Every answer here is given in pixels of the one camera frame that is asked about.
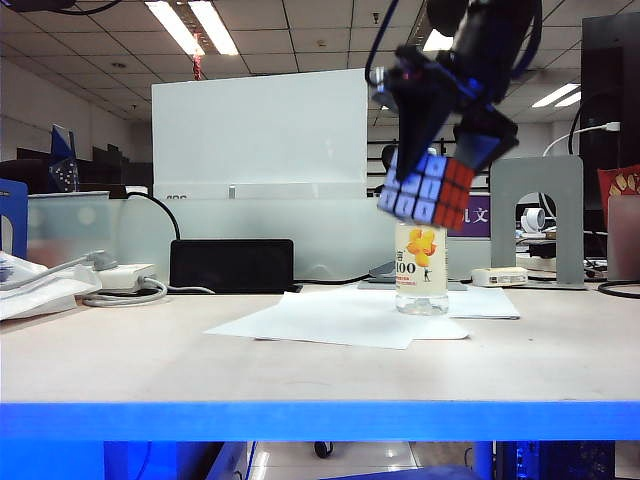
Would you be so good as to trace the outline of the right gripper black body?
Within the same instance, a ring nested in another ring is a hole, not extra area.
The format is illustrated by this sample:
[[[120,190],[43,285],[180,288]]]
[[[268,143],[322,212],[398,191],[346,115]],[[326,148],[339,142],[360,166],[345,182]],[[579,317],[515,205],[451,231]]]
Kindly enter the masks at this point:
[[[444,94],[450,98],[450,116],[456,115],[464,127],[481,133],[496,133],[499,127],[515,124],[492,104],[483,87],[470,78],[458,77],[438,61],[428,59],[414,47],[400,46],[396,63],[377,67],[369,73],[372,99],[398,117],[395,94]]]

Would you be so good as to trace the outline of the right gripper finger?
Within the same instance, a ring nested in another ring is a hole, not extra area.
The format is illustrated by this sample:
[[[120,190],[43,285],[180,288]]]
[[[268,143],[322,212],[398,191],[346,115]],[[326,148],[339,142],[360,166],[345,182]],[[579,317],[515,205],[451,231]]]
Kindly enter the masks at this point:
[[[462,124],[456,125],[454,158],[475,172],[484,170],[518,145],[517,132],[515,124],[499,127],[496,133],[481,133]]]
[[[395,94],[399,114],[396,179],[404,181],[450,114],[444,94]]]

